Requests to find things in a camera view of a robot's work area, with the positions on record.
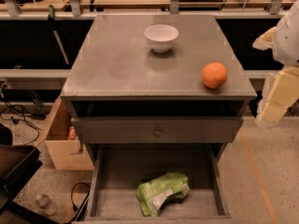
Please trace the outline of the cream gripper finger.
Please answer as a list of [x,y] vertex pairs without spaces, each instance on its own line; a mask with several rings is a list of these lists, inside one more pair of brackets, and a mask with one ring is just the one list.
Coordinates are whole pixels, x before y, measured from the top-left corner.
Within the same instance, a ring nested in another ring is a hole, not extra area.
[[277,74],[269,75],[263,84],[262,97],[255,123],[258,127],[270,128],[277,125],[299,99],[299,67],[284,66]]
[[273,38],[276,29],[277,29],[276,26],[268,29],[265,33],[263,33],[262,35],[260,35],[258,38],[255,39],[252,46],[255,49],[259,49],[259,50],[271,49],[273,46]]

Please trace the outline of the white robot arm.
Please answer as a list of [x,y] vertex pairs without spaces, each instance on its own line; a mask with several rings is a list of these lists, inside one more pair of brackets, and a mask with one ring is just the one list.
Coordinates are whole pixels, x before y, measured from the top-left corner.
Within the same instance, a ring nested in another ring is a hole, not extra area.
[[263,84],[255,123],[270,128],[279,123],[289,107],[299,99],[299,1],[279,20],[275,27],[255,39],[255,49],[271,49],[273,59],[283,65]]

